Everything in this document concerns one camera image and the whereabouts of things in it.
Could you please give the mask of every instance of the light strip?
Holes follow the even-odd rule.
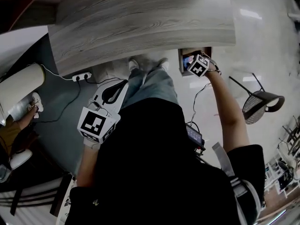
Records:
[[[284,214],[286,212],[286,210],[282,211],[281,213],[278,214],[278,216],[276,218],[273,219],[272,222],[268,223],[267,225],[270,225],[272,223],[274,223],[282,214]]]

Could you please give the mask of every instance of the person's left arm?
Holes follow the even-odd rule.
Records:
[[[84,139],[84,151],[77,175],[79,187],[92,187],[94,185],[95,166],[97,162],[100,144]]]

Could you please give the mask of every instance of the chair leg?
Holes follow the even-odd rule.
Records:
[[[259,80],[258,80],[257,77],[255,76],[255,74],[252,73],[252,75],[255,77],[255,79],[257,80],[258,84],[261,86],[261,89],[265,92],[265,89],[263,88],[262,84],[259,82]]]
[[[249,94],[249,95],[252,95],[252,92],[250,92],[247,88],[245,88],[242,84],[240,84],[238,81],[236,81],[233,77],[231,77],[231,76],[229,76],[229,78],[231,79],[231,80],[233,80],[236,84],[238,84],[240,87],[242,87],[245,91],[247,91],[247,93]]]

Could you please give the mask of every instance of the light blue jeans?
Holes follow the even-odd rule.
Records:
[[[146,98],[161,98],[178,104],[172,78],[161,68],[153,68],[143,84],[144,72],[135,68],[128,80],[128,90],[122,105],[125,108]]]

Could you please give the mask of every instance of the power strip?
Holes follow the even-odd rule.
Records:
[[[90,72],[87,72],[87,73],[80,73],[80,74],[74,75],[74,76],[72,77],[72,80],[73,80],[74,82],[76,82],[78,77],[79,77],[79,81],[80,81],[80,80],[84,80],[84,76],[86,76],[86,75],[88,76],[87,79],[90,78],[90,77],[92,77],[92,73],[90,73]]]

